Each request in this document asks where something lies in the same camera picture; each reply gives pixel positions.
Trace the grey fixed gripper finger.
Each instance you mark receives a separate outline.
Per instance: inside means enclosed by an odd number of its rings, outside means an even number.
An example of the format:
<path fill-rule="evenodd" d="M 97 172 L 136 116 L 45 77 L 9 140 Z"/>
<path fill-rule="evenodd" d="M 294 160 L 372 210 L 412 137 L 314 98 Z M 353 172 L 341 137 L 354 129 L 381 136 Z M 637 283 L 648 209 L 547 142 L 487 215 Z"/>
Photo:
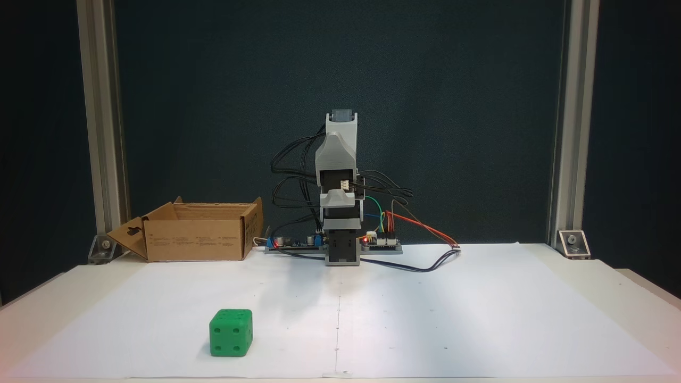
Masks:
<path fill-rule="evenodd" d="M 342 189 L 331 189 L 321 194 L 321 208 L 341 209 L 355 206 L 355 193 Z"/>

